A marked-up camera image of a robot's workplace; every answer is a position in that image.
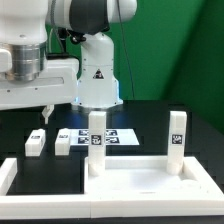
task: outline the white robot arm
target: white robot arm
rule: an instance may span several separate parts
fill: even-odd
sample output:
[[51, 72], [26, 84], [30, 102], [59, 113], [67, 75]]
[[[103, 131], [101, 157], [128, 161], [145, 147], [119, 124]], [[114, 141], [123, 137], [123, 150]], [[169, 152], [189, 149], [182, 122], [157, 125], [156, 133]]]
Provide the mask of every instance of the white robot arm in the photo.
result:
[[[1, 110], [68, 103], [77, 96], [78, 61], [46, 60], [45, 22], [52, 22], [52, 3], [53, 25], [83, 35], [94, 35], [120, 19], [115, 0], [53, 1], [0, 0]], [[136, 0], [119, 4], [121, 18], [130, 19]]]

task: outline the robot cable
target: robot cable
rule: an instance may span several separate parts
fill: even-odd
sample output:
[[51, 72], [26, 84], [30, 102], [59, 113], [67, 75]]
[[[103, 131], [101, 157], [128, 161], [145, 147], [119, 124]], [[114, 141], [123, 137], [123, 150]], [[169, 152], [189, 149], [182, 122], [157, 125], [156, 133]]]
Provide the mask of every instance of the robot cable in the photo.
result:
[[54, 34], [56, 36], [56, 39], [57, 39], [57, 41], [59, 43], [59, 46], [61, 48], [61, 51], [64, 53], [65, 49], [64, 49], [64, 47], [61, 43], [60, 37], [58, 35], [57, 28], [56, 28], [56, 25], [55, 25], [55, 21], [54, 21], [54, 12], [55, 12], [56, 2], [57, 2], [57, 0], [52, 0], [52, 3], [51, 3], [51, 24], [52, 24], [52, 28], [53, 28]]
[[122, 23], [122, 19], [121, 19], [121, 8], [120, 8], [119, 0], [117, 0], [117, 7], [118, 7], [119, 20], [120, 20], [120, 26], [121, 26], [121, 35], [122, 35], [123, 47], [124, 47], [124, 52], [125, 52], [125, 56], [126, 56], [128, 70], [129, 70], [129, 75], [130, 75], [130, 79], [131, 79], [132, 97], [133, 97], [133, 100], [135, 100], [133, 73], [132, 73], [131, 63], [130, 63], [129, 56], [128, 56], [128, 51], [127, 51], [127, 45], [126, 45], [126, 40], [125, 40], [125, 35], [124, 35], [124, 28], [123, 28], [123, 23]]

